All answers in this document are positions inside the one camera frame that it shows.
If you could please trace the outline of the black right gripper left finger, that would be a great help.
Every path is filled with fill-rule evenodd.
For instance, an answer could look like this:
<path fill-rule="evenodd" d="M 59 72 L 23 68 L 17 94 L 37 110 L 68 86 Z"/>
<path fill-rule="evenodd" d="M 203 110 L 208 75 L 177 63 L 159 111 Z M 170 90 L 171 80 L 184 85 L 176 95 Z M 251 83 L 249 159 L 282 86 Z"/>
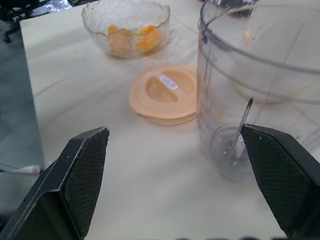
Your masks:
<path fill-rule="evenodd" d="M 0 171 L 0 240 L 84 240 L 109 135 L 99 127 L 73 137 L 40 174 Z"/>

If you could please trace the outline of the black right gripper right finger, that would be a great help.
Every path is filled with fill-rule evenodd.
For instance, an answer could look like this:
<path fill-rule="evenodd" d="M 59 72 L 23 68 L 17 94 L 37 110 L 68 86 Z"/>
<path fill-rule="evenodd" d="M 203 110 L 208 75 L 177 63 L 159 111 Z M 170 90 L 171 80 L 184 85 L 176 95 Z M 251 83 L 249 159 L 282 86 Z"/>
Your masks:
<path fill-rule="evenodd" d="M 320 240 L 320 163 L 290 134 L 243 124 L 257 185 L 288 240 Z"/>

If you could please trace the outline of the orange fruit piece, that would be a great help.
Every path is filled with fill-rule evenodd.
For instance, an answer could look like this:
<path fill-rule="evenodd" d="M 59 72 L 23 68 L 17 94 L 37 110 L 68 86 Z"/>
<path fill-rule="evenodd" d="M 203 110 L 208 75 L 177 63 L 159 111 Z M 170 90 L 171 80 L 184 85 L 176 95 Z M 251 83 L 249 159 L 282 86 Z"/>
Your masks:
<path fill-rule="evenodd" d="M 132 34 L 124 29 L 113 32 L 108 36 L 110 53 L 114 56 L 126 58 L 132 53 Z"/>
<path fill-rule="evenodd" d="M 111 24 L 107 27 L 108 36 L 114 36 L 115 34 L 118 34 L 119 32 L 120 32 L 120 28 L 115 24 Z"/>
<path fill-rule="evenodd" d="M 161 40 L 162 33 L 157 30 L 154 30 L 152 32 L 147 33 L 146 35 L 140 36 L 135 43 L 135 47 L 141 53 L 146 53 L 153 50 Z"/>
<path fill-rule="evenodd" d="M 147 35 L 147 34 L 151 33 L 155 28 L 156 28 L 155 25 L 149 24 L 149 25 L 139 29 L 137 33 L 139 35 Z"/>

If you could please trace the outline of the peach round blender lid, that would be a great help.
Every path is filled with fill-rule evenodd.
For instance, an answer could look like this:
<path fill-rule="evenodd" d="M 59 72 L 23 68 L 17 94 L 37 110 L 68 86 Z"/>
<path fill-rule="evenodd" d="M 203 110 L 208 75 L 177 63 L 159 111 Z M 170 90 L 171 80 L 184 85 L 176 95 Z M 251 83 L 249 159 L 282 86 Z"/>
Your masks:
<path fill-rule="evenodd" d="M 183 64 L 147 67 L 132 84 L 129 105 L 159 125 L 180 125 L 197 117 L 197 68 Z"/>

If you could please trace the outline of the clear plastic blender jug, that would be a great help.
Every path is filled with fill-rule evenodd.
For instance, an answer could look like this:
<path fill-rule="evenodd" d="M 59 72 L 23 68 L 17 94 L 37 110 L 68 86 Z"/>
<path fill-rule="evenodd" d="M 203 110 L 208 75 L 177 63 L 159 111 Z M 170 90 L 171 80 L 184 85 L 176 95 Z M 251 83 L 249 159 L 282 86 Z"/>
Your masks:
<path fill-rule="evenodd" d="M 320 0 L 205 0 L 198 31 L 197 125 L 218 173 L 252 173 L 243 124 L 320 158 Z"/>

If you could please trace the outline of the textured glass bowl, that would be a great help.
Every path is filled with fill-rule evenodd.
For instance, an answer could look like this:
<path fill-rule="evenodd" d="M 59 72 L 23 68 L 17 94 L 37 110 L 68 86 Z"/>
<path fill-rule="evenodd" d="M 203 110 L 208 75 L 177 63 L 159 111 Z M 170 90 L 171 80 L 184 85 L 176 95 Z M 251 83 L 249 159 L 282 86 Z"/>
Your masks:
<path fill-rule="evenodd" d="M 168 5 L 147 0 L 99 0 L 85 6 L 81 12 L 82 22 L 93 42 L 105 53 L 122 59 L 146 55 L 160 47 L 168 35 L 171 9 Z M 131 32 L 132 53 L 129 57 L 118 57 L 110 52 L 108 26 L 116 25 Z M 153 31 L 162 33 L 159 44 L 148 52 L 136 49 L 138 31 L 148 25 L 155 25 Z"/>

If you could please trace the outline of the black office chair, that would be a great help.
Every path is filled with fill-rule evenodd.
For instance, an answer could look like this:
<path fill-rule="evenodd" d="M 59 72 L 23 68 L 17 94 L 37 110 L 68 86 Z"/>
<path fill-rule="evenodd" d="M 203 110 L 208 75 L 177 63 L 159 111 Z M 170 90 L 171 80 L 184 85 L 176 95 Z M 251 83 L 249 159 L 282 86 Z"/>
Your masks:
<path fill-rule="evenodd" d="M 26 18 L 29 17 L 31 11 L 27 6 L 33 4 L 34 0 L 0 0 L 0 20 L 12 26 L 12 28 L 3 34 L 3 41 L 5 43 L 10 43 L 10 35 L 21 29 L 20 21 L 23 19 L 22 14 L 25 14 Z"/>

